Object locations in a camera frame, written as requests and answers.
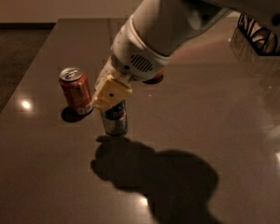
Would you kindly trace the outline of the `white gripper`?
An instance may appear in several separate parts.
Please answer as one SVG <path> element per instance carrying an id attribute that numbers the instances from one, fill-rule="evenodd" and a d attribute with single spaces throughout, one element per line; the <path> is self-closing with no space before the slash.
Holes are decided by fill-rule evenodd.
<path id="1" fill-rule="evenodd" d="M 154 78 L 169 60 L 144 43 L 131 16 L 115 36 L 111 54 L 97 78 L 91 105 L 103 112 L 109 110 L 133 92 L 133 81 Z"/>

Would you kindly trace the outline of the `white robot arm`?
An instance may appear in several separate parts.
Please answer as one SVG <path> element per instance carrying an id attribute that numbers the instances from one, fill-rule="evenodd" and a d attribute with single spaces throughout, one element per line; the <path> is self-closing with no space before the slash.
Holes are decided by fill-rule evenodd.
<path id="1" fill-rule="evenodd" d="M 106 111 L 126 99 L 134 80 L 154 78 L 183 43 L 234 10 L 280 37 L 280 0 L 143 0 L 115 36 L 92 106 Z"/>

